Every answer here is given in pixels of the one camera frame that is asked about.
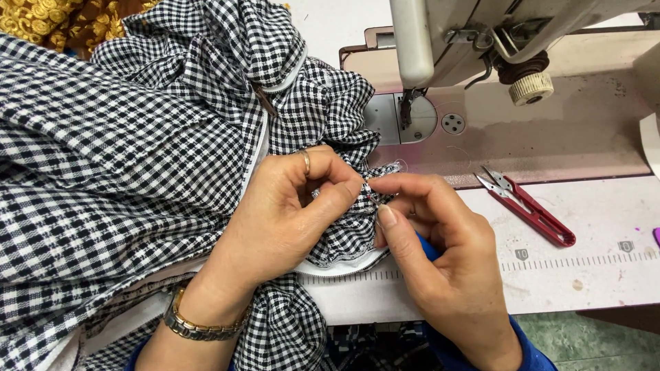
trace wristwatch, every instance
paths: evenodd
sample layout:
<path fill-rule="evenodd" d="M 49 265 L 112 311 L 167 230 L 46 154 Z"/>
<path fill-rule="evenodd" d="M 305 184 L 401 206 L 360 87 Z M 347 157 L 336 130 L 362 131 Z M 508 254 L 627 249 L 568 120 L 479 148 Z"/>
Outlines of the wristwatch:
<path fill-rule="evenodd" d="M 181 303 L 181 297 L 183 297 L 184 291 L 185 287 L 180 287 L 177 293 L 173 295 L 170 305 L 165 310 L 163 319 L 167 327 L 169 327 L 180 337 L 186 339 L 204 341 L 222 341 L 233 339 L 241 333 L 241 330 L 243 327 L 245 327 L 249 314 L 252 311 L 252 303 L 250 303 L 250 305 L 247 306 L 247 309 L 245 310 L 242 318 L 235 324 L 228 327 L 196 325 L 190 321 L 187 321 L 179 313 L 179 304 Z"/>

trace woman's right hand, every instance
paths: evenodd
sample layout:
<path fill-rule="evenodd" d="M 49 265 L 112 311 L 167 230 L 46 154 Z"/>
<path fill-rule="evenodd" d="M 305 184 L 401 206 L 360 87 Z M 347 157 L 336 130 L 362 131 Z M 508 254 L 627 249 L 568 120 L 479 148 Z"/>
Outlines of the woman's right hand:
<path fill-rule="evenodd" d="M 522 350 L 488 221 L 440 176 L 390 174 L 368 183 L 376 192 L 398 193 L 378 210 L 376 245 L 389 245 L 424 319 L 479 370 L 517 370 Z M 415 230 L 443 256 L 429 261 Z"/>

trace gold ring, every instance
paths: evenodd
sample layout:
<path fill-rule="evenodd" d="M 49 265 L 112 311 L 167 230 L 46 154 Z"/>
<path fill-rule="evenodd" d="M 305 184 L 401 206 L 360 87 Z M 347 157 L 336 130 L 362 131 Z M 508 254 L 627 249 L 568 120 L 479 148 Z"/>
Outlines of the gold ring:
<path fill-rule="evenodd" d="M 307 153 L 307 151 L 304 149 L 301 149 L 298 152 L 301 153 L 305 158 L 305 178 L 307 178 L 310 176 L 310 154 Z"/>

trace gingham fabric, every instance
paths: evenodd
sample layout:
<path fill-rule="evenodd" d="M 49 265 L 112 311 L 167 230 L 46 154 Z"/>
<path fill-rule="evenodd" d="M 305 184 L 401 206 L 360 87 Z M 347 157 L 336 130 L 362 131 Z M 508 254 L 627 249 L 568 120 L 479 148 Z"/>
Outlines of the gingham fabric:
<path fill-rule="evenodd" d="M 127 37 L 103 43 L 91 63 L 0 34 L 2 370 L 33 370 L 74 329 L 92 337 L 188 278 L 128 290 L 209 253 L 260 143 L 272 154 L 327 143 L 366 178 L 395 170 L 366 165 L 379 140 L 363 127 L 372 87 L 307 57 L 284 7 L 163 0 L 124 24 Z M 314 247 L 312 263 L 373 248 L 365 192 Z M 316 369 L 324 321 L 302 287 L 285 276 L 254 300 L 236 364 Z M 123 366 L 81 345 L 95 369 Z"/>

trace gold embroidered fabric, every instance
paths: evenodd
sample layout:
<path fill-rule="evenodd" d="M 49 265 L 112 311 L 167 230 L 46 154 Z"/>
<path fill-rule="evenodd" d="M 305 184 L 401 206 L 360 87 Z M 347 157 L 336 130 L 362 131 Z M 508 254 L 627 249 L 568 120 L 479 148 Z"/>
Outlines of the gold embroidered fabric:
<path fill-rule="evenodd" d="M 89 59 L 105 40 L 125 35 L 121 19 L 143 13 L 159 0 L 0 0 L 0 30 Z"/>

